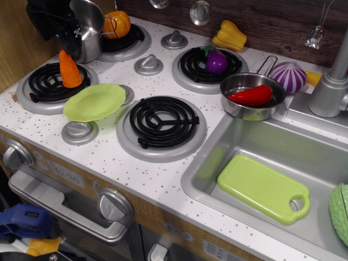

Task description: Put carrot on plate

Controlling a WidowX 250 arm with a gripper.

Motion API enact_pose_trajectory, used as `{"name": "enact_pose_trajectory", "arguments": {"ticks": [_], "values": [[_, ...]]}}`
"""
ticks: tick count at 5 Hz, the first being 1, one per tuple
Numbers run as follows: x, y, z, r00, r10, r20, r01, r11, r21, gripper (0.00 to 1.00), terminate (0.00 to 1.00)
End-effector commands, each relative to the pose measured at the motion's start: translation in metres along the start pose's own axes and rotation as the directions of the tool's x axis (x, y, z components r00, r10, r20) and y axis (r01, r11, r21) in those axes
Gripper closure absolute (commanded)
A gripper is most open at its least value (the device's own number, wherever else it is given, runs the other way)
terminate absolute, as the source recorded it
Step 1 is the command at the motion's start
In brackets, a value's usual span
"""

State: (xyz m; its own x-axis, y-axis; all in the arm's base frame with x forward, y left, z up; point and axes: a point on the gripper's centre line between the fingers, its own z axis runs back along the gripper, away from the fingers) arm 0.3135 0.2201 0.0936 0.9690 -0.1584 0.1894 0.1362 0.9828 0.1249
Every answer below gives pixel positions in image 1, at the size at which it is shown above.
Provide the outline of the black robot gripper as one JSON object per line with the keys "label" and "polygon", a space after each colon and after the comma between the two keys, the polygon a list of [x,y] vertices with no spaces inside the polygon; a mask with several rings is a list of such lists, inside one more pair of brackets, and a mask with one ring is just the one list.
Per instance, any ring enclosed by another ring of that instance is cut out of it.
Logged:
{"label": "black robot gripper", "polygon": [[70,1],[28,1],[26,12],[44,40],[48,41],[55,35],[59,36],[66,54],[77,57],[82,48],[82,38],[79,22],[70,3]]}

